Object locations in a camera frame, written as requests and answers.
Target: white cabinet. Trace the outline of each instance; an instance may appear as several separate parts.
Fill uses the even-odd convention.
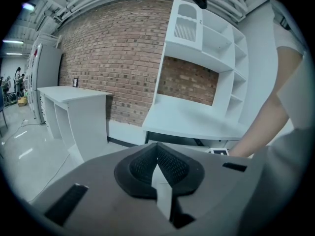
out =
[[[202,13],[190,2],[174,0],[166,38],[170,42],[202,49]]]

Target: cable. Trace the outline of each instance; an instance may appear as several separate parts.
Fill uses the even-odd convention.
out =
[[[47,184],[44,186],[44,188],[35,196],[33,197],[31,200],[29,200],[28,202],[32,202],[35,198],[37,198],[47,187],[47,185],[51,182],[51,180],[53,180],[53,178],[58,174],[59,170],[62,168],[62,166],[64,165],[64,163],[66,162],[66,160],[68,159],[68,157],[70,156],[70,154],[65,158],[65,160],[63,161],[63,164],[61,164],[61,166],[59,167],[59,169],[57,170],[57,172],[53,175],[53,177],[47,182]]]
[[[18,131],[20,128],[26,127],[26,126],[31,126],[31,125],[40,125],[40,124],[26,124],[23,125],[23,122],[25,120],[22,121],[21,126],[8,138],[5,140],[4,145],[7,143],[7,141],[9,141],[9,139],[11,139]],[[63,163],[60,165],[60,167],[58,168],[57,172],[53,175],[53,177],[51,179],[49,179],[49,181],[47,182],[47,184],[44,186],[44,188],[35,196],[33,197],[31,200],[29,200],[28,202],[32,202],[35,198],[37,198],[47,187],[47,185],[51,182],[51,180],[53,180],[53,178],[58,174],[59,170],[62,168],[62,166],[65,164],[66,160],[68,159],[68,157],[70,156],[70,153],[68,154],[68,156],[65,158],[65,160],[63,161]]]
[[[23,122],[21,123],[21,126],[20,126],[12,135],[10,135],[10,137],[9,137],[8,139],[5,140],[4,144],[6,144],[7,141],[8,141],[9,139],[11,139],[12,136],[14,136],[14,135],[19,131],[20,128],[23,128],[23,127],[26,127],[26,126],[31,126],[31,125],[39,125],[39,124],[26,124],[26,125],[23,125],[23,126],[22,126],[22,124],[23,124]]]

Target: white counter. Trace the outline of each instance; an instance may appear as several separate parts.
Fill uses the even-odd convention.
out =
[[[73,87],[38,88],[42,112],[55,139],[62,139],[78,163],[103,154],[107,145],[106,96]]]
[[[239,140],[246,128],[215,118],[209,106],[157,95],[142,125],[149,132],[206,140]]]

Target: ceiling light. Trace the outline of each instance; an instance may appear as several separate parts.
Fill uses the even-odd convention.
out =
[[[3,40],[4,43],[23,44],[23,41]]]
[[[7,55],[22,55],[21,53],[6,53]]]
[[[23,7],[24,9],[30,10],[30,11],[33,11],[33,10],[35,9],[35,6],[32,5],[32,4],[30,4],[30,3],[28,3],[28,2],[22,4],[22,7]]]

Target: cardboard box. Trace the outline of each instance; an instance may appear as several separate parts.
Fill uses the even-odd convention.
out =
[[[26,97],[21,97],[19,100],[18,100],[18,105],[19,107],[23,107],[27,104],[27,98]]]

